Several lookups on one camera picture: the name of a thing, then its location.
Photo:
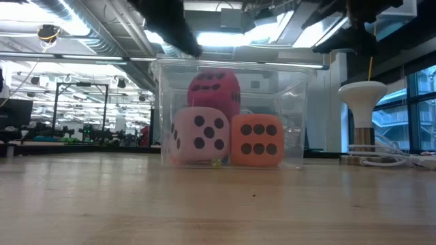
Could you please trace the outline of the black metal frame stand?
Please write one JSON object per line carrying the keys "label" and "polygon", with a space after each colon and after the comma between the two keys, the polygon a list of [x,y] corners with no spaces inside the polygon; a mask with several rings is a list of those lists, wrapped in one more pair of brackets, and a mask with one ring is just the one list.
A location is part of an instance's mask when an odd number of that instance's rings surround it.
{"label": "black metal frame stand", "polygon": [[54,108],[53,108],[53,116],[52,116],[52,133],[55,133],[55,127],[56,127],[56,122],[57,122],[57,109],[58,109],[59,95],[61,95],[70,86],[77,86],[77,87],[91,87],[91,86],[95,86],[97,88],[99,88],[101,86],[105,87],[105,92],[104,92],[104,113],[103,113],[103,120],[102,120],[102,130],[104,130],[105,126],[106,126],[106,112],[107,112],[109,85],[108,84],[91,83],[91,82],[75,82],[75,83],[58,82],[57,86],[56,86],[56,90],[55,90]]}

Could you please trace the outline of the clear plastic storage bin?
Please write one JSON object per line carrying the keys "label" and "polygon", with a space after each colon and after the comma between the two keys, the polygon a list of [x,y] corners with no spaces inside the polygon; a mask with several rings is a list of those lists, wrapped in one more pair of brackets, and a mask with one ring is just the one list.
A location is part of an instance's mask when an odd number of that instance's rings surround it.
{"label": "clear plastic storage bin", "polygon": [[[240,114],[272,114],[279,117],[283,125],[284,155],[278,167],[298,168],[302,165],[305,149],[307,88],[316,77],[314,69],[285,64],[193,59],[160,59],[152,63],[151,69],[159,85],[159,123],[163,163],[173,165],[170,161],[170,127],[174,115],[179,110],[190,107],[187,103],[187,90],[193,78],[207,69],[230,69],[235,73],[240,85]],[[232,119],[228,121],[231,151]],[[221,160],[222,166],[214,168],[243,167],[230,163],[230,152]],[[174,166],[212,167],[211,161],[192,161]],[[278,167],[243,168],[276,169]]]}

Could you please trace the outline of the black monitor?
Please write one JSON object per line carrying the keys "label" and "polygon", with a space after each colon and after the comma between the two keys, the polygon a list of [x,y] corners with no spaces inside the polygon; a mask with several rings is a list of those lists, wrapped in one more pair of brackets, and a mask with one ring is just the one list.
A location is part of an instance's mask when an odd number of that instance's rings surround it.
{"label": "black monitor", "polygon": [[8,99],[4,105],[0,99],[0,127],[28,126],[33,111],[32,100]]}

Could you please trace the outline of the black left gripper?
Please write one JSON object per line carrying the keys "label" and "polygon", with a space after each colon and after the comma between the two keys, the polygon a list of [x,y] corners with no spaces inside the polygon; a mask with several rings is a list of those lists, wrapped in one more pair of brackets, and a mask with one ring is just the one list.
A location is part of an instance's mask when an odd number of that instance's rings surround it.
{"label": "black left gripper", "polygon": [[146,18],[147,28],[167,44],[193,57],[202,55],[202,48],[184,19],[181,0],[127,0]]}

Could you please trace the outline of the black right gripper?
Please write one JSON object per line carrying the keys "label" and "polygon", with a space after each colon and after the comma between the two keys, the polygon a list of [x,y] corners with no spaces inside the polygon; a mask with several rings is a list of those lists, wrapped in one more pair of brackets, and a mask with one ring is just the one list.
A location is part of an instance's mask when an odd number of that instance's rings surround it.
{"label": "black right gripper", "polygon": [[377,54],[377,40],[363,29],[364,23],[373,23],[384,10],[402,4],[403,0],[321,0],[316,10],[302,24],[302,29],[335,13],[341,13],[343,18],[347,15],[351,27],[339,29],[332,37],[314,47],[313,52],[354,52],[360,56],[374,56]]}

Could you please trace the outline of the white mushroom-shaped lamp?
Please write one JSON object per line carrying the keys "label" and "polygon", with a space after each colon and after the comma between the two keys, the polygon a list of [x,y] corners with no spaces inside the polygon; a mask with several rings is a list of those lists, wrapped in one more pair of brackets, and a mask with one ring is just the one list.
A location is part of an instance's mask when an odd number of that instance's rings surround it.
{"label": "white mushroom-shaped lamp", "polygon": [[354,121],[354,138],[348,146],[348,160],[362,166],[396,167],[401,162],[375,143],[373,110],[387,93],[387,86],[376,81],[346,84],[338,90],[340,99],[348,106]]}

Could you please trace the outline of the large red foam die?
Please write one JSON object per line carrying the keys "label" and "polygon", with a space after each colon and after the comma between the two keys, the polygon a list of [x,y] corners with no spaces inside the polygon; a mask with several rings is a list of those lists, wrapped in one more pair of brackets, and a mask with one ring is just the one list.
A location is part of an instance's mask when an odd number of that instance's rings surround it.
{"label": "large red foam die", "polygon": [[228,120],[240,114],[240,85],[230,69],[207,69],[197,74],[187,90],[188,106],[220,110]]}

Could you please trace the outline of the background bench robots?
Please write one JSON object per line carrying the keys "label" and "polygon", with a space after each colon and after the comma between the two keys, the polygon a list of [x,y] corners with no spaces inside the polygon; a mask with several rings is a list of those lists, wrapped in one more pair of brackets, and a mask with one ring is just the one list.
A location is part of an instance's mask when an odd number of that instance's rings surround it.
{"label": "background bench robots", "polygon": [[52,129],[48,125],[37,122],[36,126],[26,128],[21,144],[25,142],[60,143],[63,145],[98,145],[109,147],[137,146],[137,137],[124,130],[111,132],[100,130],[90,124],[63,125],[60,129]]}

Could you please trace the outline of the large orange foam die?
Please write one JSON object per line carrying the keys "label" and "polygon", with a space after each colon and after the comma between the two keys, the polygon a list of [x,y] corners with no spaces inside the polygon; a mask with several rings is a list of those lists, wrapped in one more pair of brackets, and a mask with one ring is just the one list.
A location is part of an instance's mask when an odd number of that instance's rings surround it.
{"label": "large orange foam die", "polygon": [[232,118],[230,163],[243,167],[278,167],[284,155],[284,132],[272,114]]}

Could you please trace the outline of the large pink foam die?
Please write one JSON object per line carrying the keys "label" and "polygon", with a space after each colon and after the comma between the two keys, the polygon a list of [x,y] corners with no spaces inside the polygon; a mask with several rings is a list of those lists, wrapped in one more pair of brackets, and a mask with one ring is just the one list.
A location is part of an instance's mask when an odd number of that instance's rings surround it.
{"label": "large pink foam die", "polygon": [[172,119],[169,147],[178,163],[224,158],[230,152],[229,121],[215,108],[183,108]]}

